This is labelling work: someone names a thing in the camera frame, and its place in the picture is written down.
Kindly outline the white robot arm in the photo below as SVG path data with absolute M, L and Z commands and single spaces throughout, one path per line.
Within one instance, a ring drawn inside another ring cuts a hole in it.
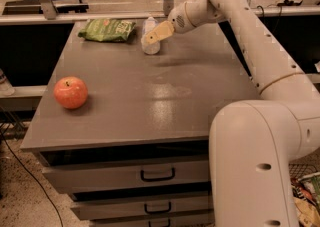
M 249 0 L 188 0 L 142 42 L 221 21 L 230 24 L 260 97 L 223 107 L 212 122 L 215 227 L 299 227 L 289 163 L 320 145 L 320 94 Z

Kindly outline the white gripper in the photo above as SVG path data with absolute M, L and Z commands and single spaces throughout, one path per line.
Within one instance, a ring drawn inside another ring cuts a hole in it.
M 157 43 L 172 36 L 174 30 L 176 33 L 186 33 L 194 28 L 187 16 L 185 3 L 172 9 L 168 15 L 168 20 L 161 22 L 144 36 L 144 41 L 147 45 Z

